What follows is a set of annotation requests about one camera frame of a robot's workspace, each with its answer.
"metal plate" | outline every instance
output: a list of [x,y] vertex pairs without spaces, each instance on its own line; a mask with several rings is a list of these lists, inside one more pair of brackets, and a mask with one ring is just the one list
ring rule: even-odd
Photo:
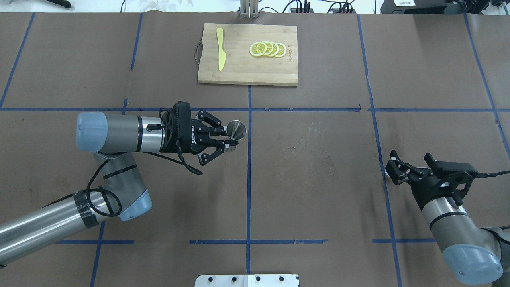
[[201,275],[195,287],[299,287],[299,275],[254,274],[254,275]]

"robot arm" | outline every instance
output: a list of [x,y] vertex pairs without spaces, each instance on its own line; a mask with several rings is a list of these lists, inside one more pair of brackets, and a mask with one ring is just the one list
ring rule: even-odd
[[[246,127],[240,121],[224,127],[204,110],[192,119],[190,104],[178,102],[171,110],[161,111],[159,118],[81,113],[76,134],[78,148],[93,152],[99,169],[86,189],[0,225],[0,269],[108,218],[119,216],[127,221],[149,211],[152,201],[131,152],[177,153],[182,165],[201,174],[186,164],[182,153],[197,155],[205,165],[233,149]],[[216,150],[206,154],[206,148]],[[91,188],[99,172],[105,182]]]
[[510,286],[510,248],[501,228],[477,228],[463,207],[475,178],[481,174],[472,165],[435,161],[425,155],[429,168],[416,168],[403,162],[395,151],[386,165],[394,184],[408,183],[436,239],[443,258],[456,278],[469,285],[494,282]]

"table surface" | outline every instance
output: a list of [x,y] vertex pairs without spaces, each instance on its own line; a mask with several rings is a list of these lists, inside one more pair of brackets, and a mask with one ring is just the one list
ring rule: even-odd
[[[431,152],[481,172],[510,169],[501,57],[510,32],[493,29],[510,18],[263,13],[254,23],[298,27],[298,87],[198,84],[205,22],[243,20],[0,15],[3,222],[87,184],[97,165],[75,147],[82,111],[155,116],[181,100],[248,126],[203,176],[136,154],[150,212],[15,261],[1,285],[193,286],[203,274],[292,273],[302,286],[463,286],[410,189],[382,168],[395,149],[415,166]],[[473,183],[465,208],[477,226],[509,223],[509,180]]]

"lemon slice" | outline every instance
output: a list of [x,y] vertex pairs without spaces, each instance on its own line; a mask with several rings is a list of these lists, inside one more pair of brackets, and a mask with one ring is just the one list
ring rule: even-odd
[[273,45],[274,50],[273,53],[267,55],[268,57],[274,57],[276,54],[278,54],[278,51],[280,51],[280,47],[275,42],[271,42],[271,44]]
[[267,49],[267,45],[264,42],[255,42],[250,46],[250,54],[254,57],[262,56]]
[[281,58],[287,53],[287,47],[282,43],[275,43],[278,46],[278,52],[274,55],[275,58]]
[[273,51],[274,51],[273,42],[264,41],[263,43],[266,45],[266,52],[263,54],[263,56],[267,56],[269,54],[272,54]]

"white label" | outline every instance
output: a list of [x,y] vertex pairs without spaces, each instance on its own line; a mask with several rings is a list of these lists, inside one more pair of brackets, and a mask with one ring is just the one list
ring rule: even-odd
[[397,7],[409,7],[409,6],[415,6],[414,0],[393,0],[395,2],[395,5]]

